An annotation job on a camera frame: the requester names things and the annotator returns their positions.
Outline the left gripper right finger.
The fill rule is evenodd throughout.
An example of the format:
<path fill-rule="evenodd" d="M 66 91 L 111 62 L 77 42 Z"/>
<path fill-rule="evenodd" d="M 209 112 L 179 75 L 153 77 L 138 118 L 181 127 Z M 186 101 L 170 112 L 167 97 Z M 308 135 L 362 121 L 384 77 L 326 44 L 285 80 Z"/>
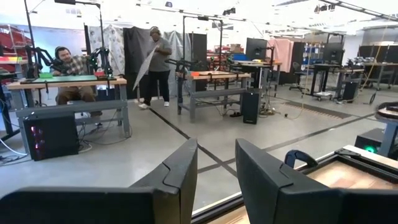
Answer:
<path fill-rule="evenodd" d="M 397 223 L 397 161 L 350 145 L 280 160 L 245 139 L 235 152 L 250 223 Z"/>

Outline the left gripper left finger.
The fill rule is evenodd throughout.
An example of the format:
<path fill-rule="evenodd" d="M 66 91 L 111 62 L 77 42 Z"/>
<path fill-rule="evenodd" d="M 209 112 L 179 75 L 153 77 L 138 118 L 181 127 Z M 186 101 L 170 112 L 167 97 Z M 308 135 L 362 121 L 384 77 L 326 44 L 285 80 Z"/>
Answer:
<path fill-rule="evenodd" d="M 1 223 L 190 223 L 198 144 L 189 139 L 128 188 L 25 187 L 1 198 Z"/>

